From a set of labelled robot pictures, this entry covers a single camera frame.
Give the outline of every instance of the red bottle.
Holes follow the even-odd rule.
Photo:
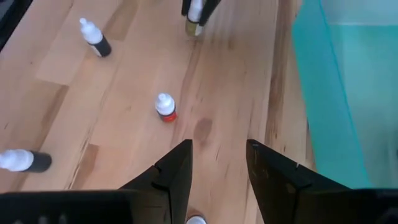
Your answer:
[[[164,122],[172,122],[177,118],[175,102],[167,93],[161,93],[156,99],[156,110]]]

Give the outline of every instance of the wooden surface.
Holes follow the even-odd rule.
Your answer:
[[[222,1],[193,39],[179,0],[34,1],[0,53],[0,147],[53,165],[1,170],[0,191],[116,189],[193,139],[190,208],[210,223],[262,222],[246,139],[313,167],[290,36],[298,5]],[[109,57],[81,38],[80,16],[104,30]],[[154,109],[163,91],[177,102],[171,124]]]

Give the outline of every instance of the black bottle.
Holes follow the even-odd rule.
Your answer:
[[[85,18],[80,18],[80,32],[97,56],[106,57],[111,53],[112,48],[109,42],[100,29],[92,22],[87,21]]]
[[[8,149],[0,154],[0,168],[14,172],[44,172],[51,163],[51,156],[44,152]]]

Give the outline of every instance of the small plastic bottle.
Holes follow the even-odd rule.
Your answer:
[[[171,122],[177,118],[177,113],[175,112],[175,102],[167,93],[161,93],[157,96],[156,110],[164,122]]]
[[[207,224],[207,222],[203,217],[195,215],[189,218],[186,224]]]
[[[80,18],[80,32],[83,34],[84,39],[90,44],[95,54],[99,57],[108,56],[112,48],[101,30],[96,27],[92,22],[85,18]]]
[[[51,163],[51,156],[43,152],[8,149],[0,154],[0,168],[13,172],[44,172]]]

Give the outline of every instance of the white bottle cap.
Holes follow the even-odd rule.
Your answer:
[[[156,98],[156,110],[160,115],[168,116],[174,112],[175,102],[167,93],[161,93]]]
[[[206,221],[200,216],[194,216],[188,219],[187,224],[206,224]]]
[[[0,154],[0,168],[9,171],[27,170],[33,163],[33,153],[24,149],[8,149]]]
[[[101,42],[103,35],[93,22],[80,18],[80,32],[89,44],[97,44]]]
[[[192,22],[199,22],[203,9],[202,0],[192,0],[188,11],[188,19]]]

